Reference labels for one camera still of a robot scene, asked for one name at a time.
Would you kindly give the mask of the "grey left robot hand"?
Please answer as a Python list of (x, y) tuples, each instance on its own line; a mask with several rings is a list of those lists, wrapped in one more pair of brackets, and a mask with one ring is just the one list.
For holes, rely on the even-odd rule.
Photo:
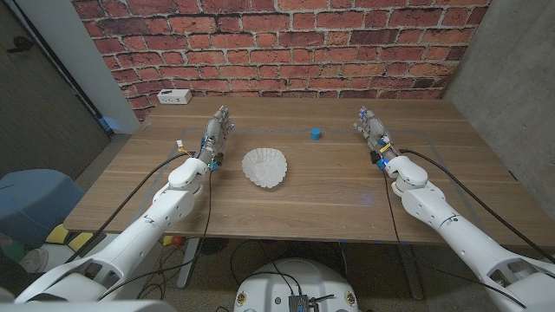
[(197, 158), (205, 162), (210, 171), (215, 171), (222, 165), (225, 143), (233, 128), (229, 109), (225, 106), (217, 110), (208, 121)]

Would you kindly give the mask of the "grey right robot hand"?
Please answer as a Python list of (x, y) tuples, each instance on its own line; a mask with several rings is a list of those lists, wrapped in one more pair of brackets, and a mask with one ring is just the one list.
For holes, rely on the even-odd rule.
[(384, 170), (389, 161), (400, 154), (394, 147), (389, 130), (372, 110), (362, 106), (358, 113), (358, 122), (353, 126), (367, 141), (370, 160), (379, 169)]

